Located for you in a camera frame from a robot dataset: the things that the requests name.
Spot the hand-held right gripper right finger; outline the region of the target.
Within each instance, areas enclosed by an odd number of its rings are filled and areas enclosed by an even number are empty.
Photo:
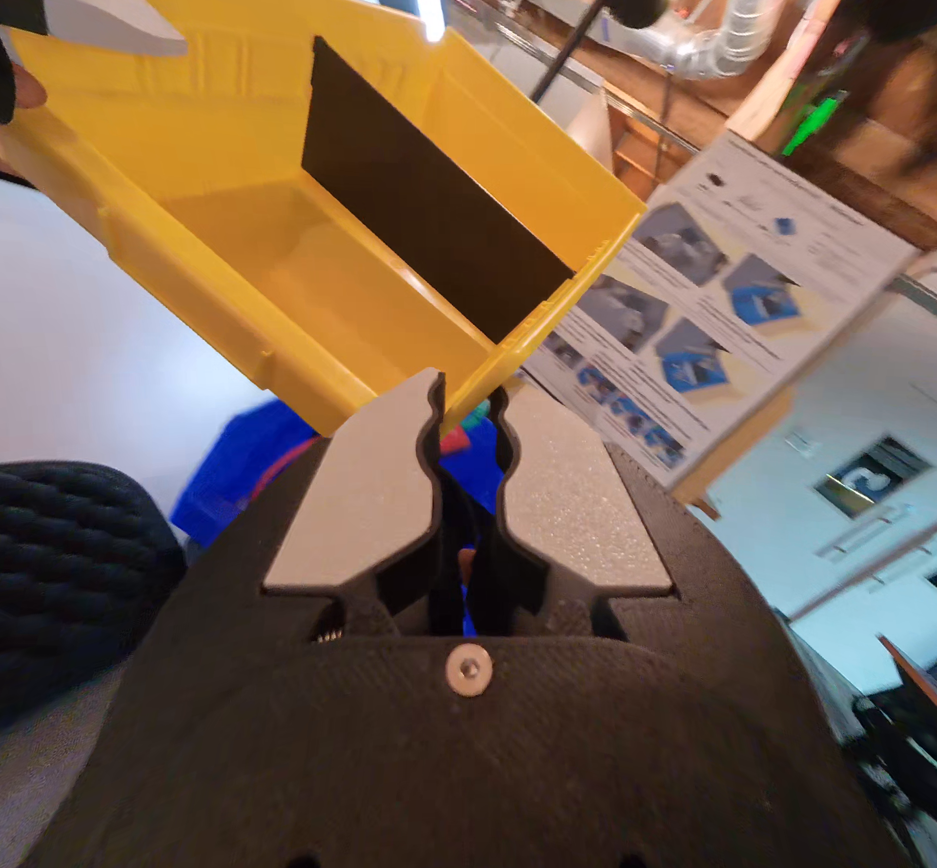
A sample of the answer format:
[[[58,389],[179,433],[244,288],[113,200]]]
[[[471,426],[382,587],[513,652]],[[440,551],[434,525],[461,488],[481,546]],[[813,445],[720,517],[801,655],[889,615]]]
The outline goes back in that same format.
[[[534,386],[497,410],[498,569],[517,599],[662,597],[673,581],[599,434]]]

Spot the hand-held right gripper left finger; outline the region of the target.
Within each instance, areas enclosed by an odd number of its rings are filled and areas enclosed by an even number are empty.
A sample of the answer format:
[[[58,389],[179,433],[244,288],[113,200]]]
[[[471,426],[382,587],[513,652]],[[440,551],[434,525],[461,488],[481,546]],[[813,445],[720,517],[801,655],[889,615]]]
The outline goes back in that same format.
[[[266,593],[423,596],[438,572],[446,379],[426,368],[334,433],[264,578]]]

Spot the yellow plastic bin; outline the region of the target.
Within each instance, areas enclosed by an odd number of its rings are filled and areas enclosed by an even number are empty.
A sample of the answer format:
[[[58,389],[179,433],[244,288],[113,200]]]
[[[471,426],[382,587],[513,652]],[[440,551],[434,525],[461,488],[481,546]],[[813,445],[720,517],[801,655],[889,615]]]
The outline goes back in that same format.
[[[181,57],[4,30],[48,93],[2,156],[257,387],[332,435],[426,368],[456,424],[535,352],[645,211],[461,33],[359,0],[147,0]],[[494,343],[302,168],[321,35],[574,271]]]

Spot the person's left hand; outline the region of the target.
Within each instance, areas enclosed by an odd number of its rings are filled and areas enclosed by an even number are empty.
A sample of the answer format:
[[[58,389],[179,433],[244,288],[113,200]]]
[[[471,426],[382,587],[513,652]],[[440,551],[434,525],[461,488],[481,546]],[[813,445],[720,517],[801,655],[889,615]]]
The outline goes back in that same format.
[[[22,66],[12,61],[1,42],[1,125],[9,125],[18,109],[43,105],[47,92]]]

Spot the blue plastic bin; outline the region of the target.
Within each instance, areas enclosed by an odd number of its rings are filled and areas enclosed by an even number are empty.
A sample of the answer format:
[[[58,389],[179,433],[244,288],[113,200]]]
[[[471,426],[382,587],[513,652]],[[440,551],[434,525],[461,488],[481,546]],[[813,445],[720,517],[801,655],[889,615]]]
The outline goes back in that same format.
[[[485,414],[469,416],[474,430],[456,426],[439,429],[438,474],[442,516],[438,534],[438,572],[423,596],[379,596],[374,588],[350,596],[266,593],[264,578],[292,522],[331,439],[314,432],[281,401],[272,401],[234,417],[182,491],[171,522],[201,551],[207,551],[237,518],[257,516],[256,504],[268,491],[273,502],[290,490],[296,467],[309,464],[308,483],[296,485],[297,496],[275,518],[272,536],[257,529],[261,546],[260,593],[275,604],[287,598],[322,600],[322,611],[309,632],[312,642],[336,642],[342,636],[385,636],[410,632],[418,636],[475,635],[469,615],[469,566],[463,556],[484,541],[494,515],[495,491],[501,471],[495,464],[495,432]],[[475,451],[480,431],[487,457]]]

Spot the instruction poster board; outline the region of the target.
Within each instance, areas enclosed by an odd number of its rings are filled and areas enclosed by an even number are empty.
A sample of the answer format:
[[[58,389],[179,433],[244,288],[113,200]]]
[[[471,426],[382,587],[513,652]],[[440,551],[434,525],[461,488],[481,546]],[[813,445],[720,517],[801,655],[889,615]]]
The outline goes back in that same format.
[[[524,373],[690,503],[921,253],[732,132],[648,206]]]

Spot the black mesh chair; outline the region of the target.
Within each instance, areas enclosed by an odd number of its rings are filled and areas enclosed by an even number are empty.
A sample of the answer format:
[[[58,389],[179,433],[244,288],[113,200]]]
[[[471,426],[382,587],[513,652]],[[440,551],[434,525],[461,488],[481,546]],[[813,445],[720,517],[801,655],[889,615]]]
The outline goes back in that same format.
[[[3,463],[2,728],[127,660],[185,573],[170,523],[122,472]]]

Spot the black bin divider panel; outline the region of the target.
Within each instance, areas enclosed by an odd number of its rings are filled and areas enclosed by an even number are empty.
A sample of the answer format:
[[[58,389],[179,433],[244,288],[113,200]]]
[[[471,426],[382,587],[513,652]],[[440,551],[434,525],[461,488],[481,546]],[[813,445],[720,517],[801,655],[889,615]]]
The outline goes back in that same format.
[[[494,343],[574,271],[321,36],[302,168]]]

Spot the green exit sign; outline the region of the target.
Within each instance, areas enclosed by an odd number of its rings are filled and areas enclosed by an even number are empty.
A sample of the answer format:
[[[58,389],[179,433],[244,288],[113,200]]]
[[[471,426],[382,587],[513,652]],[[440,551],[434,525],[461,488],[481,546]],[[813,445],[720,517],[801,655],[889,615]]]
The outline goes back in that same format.
[[[791,156],[811,137],[819,133],[836,114],[846,96],[845,91],[838,91],[807,108],[793,135],[780,151],[780,157],[787,158]]]

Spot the black phone wall sign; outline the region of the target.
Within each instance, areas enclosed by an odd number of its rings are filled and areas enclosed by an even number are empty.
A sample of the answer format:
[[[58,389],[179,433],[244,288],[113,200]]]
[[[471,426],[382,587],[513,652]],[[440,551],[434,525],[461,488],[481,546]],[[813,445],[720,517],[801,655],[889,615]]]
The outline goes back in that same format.
[[[841,515],[856,520],[932,471],[934,462],[885,434],[828,471],[813,490]]]

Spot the silver ventilation duct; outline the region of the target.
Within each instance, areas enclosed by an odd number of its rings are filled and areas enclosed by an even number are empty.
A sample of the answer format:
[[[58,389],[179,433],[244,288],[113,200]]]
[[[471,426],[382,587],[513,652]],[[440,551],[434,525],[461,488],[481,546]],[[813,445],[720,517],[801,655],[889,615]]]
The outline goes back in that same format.
[[[786,0],[727,0],[720,25],[705,30],[667,9],[638,30],[605,16],[600,42],[678,78],[707,80],[743,74],[767,49]]]

